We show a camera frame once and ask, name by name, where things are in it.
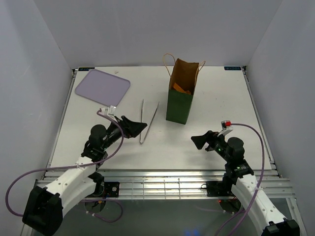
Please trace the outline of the metal tongs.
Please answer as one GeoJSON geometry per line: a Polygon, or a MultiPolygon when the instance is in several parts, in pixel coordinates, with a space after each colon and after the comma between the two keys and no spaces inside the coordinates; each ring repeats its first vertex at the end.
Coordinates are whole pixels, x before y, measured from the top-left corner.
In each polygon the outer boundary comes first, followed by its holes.
{"type": "Polygon", "coordinates": [[[140,133],[140,144],[144,144],[147,135],[149,133],[151,124],[155,118],[159,106],[158,101],[147,101],[145,99],[142,100],[141,105],[141,122],[146,123],[146,128],[140,133]]]}

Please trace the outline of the yellow bread slice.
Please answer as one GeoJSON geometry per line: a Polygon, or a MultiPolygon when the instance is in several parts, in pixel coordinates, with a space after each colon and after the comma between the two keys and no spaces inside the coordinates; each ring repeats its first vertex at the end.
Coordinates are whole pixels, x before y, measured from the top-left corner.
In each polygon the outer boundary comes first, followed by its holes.
{"type": "Polygon", "coordinates": [[[185,94],[191,95],[191,92],[189,90],[182,89],[177,83],[175,83],[172,88],[175,91],[177,91],[177,92],[181,92],[181,93],[185,93],[185,94]]]}

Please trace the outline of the green paper bag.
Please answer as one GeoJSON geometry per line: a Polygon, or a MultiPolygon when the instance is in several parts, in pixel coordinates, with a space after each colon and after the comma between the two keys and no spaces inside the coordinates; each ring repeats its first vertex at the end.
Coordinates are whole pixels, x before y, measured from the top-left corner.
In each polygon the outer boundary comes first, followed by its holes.
{"type": "Polygon", "coordinates": [[[166,53],[162,58],[163,64],[170,78],[168,86],[166,120],[185,125],[188,120],[194,98],[198,74],[205,65],[205,61],[186,62],[180,58],[175,59],[175,57],[172,57],[174,60],[174,66],[172,70],[169,70],[165,60],[166,56],[172,56],[172,54],[166,53]],[[191,95],[175,91],[172,88],[175,83],[177,83],[182,89],[189,90],[191,95]]]}

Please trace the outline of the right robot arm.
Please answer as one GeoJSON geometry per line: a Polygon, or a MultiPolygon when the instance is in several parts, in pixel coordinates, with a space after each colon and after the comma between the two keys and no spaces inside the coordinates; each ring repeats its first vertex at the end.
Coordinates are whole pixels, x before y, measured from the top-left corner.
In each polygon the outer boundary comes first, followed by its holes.
{"type": "Polygon", "coordinates": [[[245,208],[245,213],[253,222],[260,236],[299,236],[300,227],[295,220],[289,220],[271,202],[260,186],[244,159],[244,143],[237,137],[227,141],[223,134],[207,131],[201,136],[192,136],[191,140],[206,151],[215,151],[225,161],[225,174],[222,189],[227,195],[234,195],[245,208]]]}

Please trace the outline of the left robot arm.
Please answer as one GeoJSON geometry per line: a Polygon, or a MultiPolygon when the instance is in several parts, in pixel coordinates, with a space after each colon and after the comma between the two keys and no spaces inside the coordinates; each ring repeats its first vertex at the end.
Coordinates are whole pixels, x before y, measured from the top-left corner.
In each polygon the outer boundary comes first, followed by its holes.
{"type": "Polygon", "coordinates": [[[147,127],[146,123],[131,121],[125,116],[110,121],[108,127],[97,124],[91,128],[75,168],[66,170],[44,187],[33,188],[22,216],[24,224],[52,236],[63,217],[81,200],[104,194],[104,177],[97,170],[108,158],[106,150],[117,140],[136,138],[147,127]]]}

